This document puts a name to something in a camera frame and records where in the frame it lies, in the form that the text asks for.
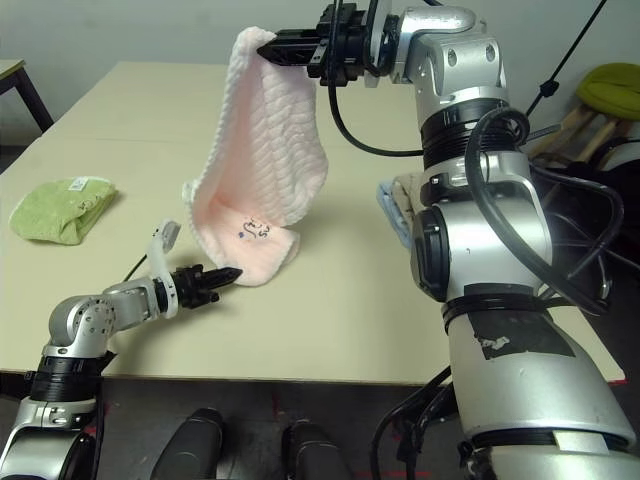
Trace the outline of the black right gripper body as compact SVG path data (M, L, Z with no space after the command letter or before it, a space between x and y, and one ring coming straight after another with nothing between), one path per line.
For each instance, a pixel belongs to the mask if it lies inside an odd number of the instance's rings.
M307 64L307 74L329 84L333 68L337 87L345 87L366 73L373 77L391 73L395 60L395 16L389 3L370 3L374 11L359 10L355 3L341 3L337 13L336 41L330 52L336 3L323 11L315 32L319 38Z

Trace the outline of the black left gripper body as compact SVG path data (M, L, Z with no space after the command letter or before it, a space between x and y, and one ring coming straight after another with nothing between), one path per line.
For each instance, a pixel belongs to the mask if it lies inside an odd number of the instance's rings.
M172 278L179 305L183 308L199 308L219 300L217 274L205 271L201 264L178 268Z

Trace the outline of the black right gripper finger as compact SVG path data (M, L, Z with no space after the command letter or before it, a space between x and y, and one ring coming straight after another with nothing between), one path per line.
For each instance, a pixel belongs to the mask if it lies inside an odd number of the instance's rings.
M282 29L275 38L275 41L283 44L317 44L320 40L315 29Z
M274 43L269 42L257 49L257 53L268 62L285 67L303 66L319 68L323 64L323 54L318 52L319 44Z

